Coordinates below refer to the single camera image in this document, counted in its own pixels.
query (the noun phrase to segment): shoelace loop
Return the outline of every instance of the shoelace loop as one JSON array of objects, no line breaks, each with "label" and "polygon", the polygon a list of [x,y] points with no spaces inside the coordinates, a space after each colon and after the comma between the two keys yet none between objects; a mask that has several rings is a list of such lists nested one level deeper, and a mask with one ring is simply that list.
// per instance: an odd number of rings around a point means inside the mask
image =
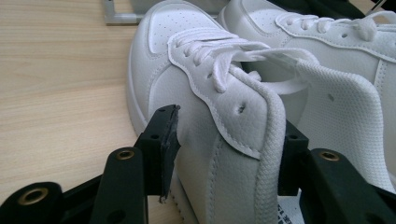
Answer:
[{"label": "shoelace loop", "polygon": [[396,24],[396,14],[392,11],[378,11],[370,14],[363,19],[350,20],[350,19],[339,19],[334,20],[332,18],[320,18],[313,15],[300,15],[296,13],[288,13],[288,16],[284,17],[287,25],[293,25],[295,22],[301,22],[301,28],[304,30],[309,29],[313,25],[318,26],[318,32],[324,34],[330,30],[333,24],[346,23],[352,26],[356,26],[361,39],[365,41],[373,41],[377,32],[377,24],[375,23],[375,17],[385,17],[390,23]]},{"label": "shoelace loop", "polygon": [[[274,54],[291,54],[311,62],[318,62],[305,49],[270,49],[262,42],[247,41],[225,30],[215,28],[191,29],[176,35],[173,41],[176,41],[176,48],[185,47],[183,51],[185,56],[193,57],[192,61],[195,66],[199,66],[209,55],[214,58],[213,70],[209,77],[213,78],[214,87],[220,93],[227,91],[227,76],[232,62],[263,61],[267,56]],[[257,72],[247,75],[260,80]]]}]

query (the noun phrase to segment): light wood surface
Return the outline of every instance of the light wood surface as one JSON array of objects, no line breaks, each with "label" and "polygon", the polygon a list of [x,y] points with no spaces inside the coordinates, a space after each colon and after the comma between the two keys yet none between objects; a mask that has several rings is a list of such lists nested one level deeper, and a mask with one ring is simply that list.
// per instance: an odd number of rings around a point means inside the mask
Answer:
[{"label": "light wood surface", "polygon": [[[103,17],[101,0],[0,1],[0,203],[35,182],[71,189],[134,144],[125,78],[136,26]],[[172,199],[157,200],[149,197],[150,223],[182,222]]]}]

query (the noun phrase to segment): shoelace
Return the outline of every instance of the shoelace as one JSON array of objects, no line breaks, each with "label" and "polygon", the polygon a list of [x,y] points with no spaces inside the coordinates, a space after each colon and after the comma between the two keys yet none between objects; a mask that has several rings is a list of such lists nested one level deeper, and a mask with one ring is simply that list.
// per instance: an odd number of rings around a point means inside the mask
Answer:
[{"label": "shoelace", "polygon": [[361,39],[373,41],[377,31],[377,24],[374,20],[375,17],[385,17],[391,24],[396,24],[396,14],[392,11],[378,11],[363,19],[353,21],[349,19],[334,20],[331,18],[319,18],[318,16],[300,15],[296,13],[287,13],[281,20],[286,20],[287,25],[292,25],[297,21],[301,21],[301,28],[305,30],[316,24],[318,26],[318,32],[322,34],[329,31],[332,25],[343,22],[358,27]]},{"label": "shoelace", "polygon": [[[242,69],[232,66],[232,62],[257,62],[263,61],[270,57],[288,58],[282,62],[290,65],[291,57],[301,58],[310,62],[318,63],[318,60],[309,51],[305,49],[270,49],[267,45],[258,41],[247,41],[237,35],[221,29],[214,28],[197,28],[182,32],[176,35],[176,46],[188,45],[184,48],[186,57],[193,57],[196,66],[201,64],[209,55],[213,57],[212,77],[214,87],[217,92],[223,93],[227,91],[227,76],[232,68],[236,72],[245,73]],[[249,76],[261,80],[257,72],[251,72]],[[276,83],[263,83],[269,88],[274,89],[278,94],[288,93],[290,90],[296,91],[306,87],[301,81],[289,81]]]}]

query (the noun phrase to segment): shoe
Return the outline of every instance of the shoe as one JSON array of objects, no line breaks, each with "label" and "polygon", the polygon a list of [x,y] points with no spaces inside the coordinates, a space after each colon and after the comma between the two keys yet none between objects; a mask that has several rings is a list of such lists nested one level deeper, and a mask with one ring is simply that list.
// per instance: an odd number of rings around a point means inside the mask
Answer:
[{"label": "shoe", "polygon": [[[375,17],[391,24],[376,24]],[[303,48],[320,64],[359,74],[379,92],[385,122],[384,147],[390,177],[396,186],[396,14],[381,11],[362,20],[331,20],[289,13],[265,0],[232,0],[218,22],[231,33],[271,48]],[[258,63],[249,65],[259,73]],[[277,77],[263,77],[277,81]]]},{"label": "shoe", "polygon": [[287,10],[333,19],[361,19],[364,14],[347,0],[269,0]]},{"label": "shoe", "polygon": [[[263,83],[257,72],[241,68],[241,61],[264,60],[268,71],[295,77]],[[369,167],[368,178],[376,185],[386,185],[383,155],[376,148],[382,146],[379,96],[363,77],[322,67],[304,49],[269,49],[230,34],[182,1],[155,5],[135,32],[127,78],[129,114],[141,133],[157,108],[180,105],[181,148],[171,193],[186,223],[277,223],[280,209],[282,216],[303,222],[298,197],[277,197],[286,126],[279,94],[301,91],[309,96],[306,107],[322,107],[321,116],[309,109],[307,116],[328,129],[326,138],[336,145],[370,146],[372,151],[364,152],[370,158],[353,157],[353,162]],[[361,125],[365,132],[358,129]],[[362,148],[352,149],[361,154]]]}]

